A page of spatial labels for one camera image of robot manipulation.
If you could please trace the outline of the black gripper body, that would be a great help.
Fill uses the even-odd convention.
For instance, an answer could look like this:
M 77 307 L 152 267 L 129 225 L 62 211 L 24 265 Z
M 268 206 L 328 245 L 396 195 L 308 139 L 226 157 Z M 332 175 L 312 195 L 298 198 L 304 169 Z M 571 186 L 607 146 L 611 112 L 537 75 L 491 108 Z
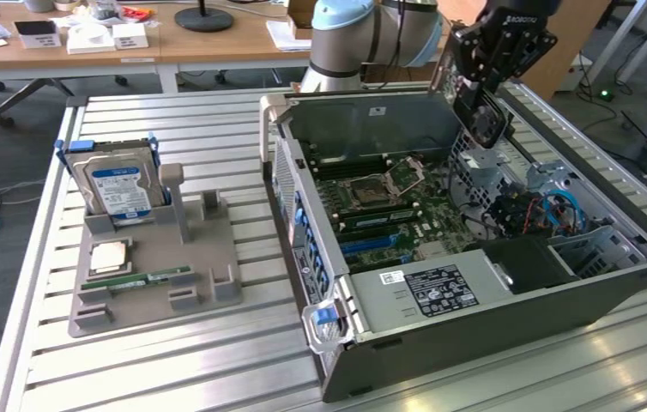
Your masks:
M 519 27 L 541 31 L 560 5 L 560 0 L 488 0 L 480 13 L 480 24 L 488 30 Z

